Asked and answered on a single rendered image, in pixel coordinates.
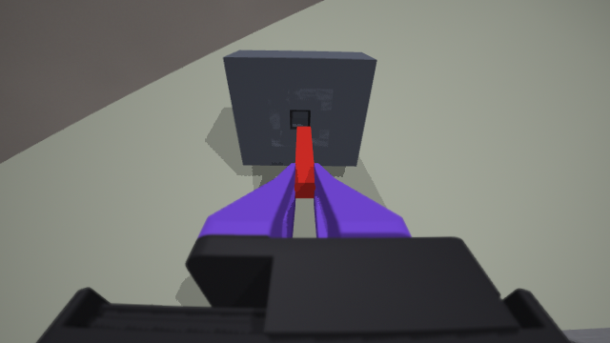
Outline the red rectangular peg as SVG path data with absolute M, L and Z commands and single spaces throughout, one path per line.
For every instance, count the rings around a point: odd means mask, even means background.
M 311 127 L 297 127 L 295 198 L 315 197 L 314 154 Z

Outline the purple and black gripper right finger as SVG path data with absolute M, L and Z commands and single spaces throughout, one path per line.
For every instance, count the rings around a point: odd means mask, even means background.
M 316 237 L 412 237 L 401 216 L 338 181 L 318 163 L 314 173 Z

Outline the dark grey panel with slot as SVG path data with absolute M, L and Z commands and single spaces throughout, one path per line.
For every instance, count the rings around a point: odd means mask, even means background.
M 356 167 L 376 59 L 351 51 L 238 50 L 223 57 L 243 165 L 295 163 L 311 127 L 314 163 Z

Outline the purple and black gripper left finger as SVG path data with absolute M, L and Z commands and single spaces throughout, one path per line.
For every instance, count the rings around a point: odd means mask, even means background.
M 210 215 L 198 237 L 206 234 L 281 237 L 281 225 L 282 237 L 293 237 L 294 222 L 295 163 L 292 163 L 275 179 Z

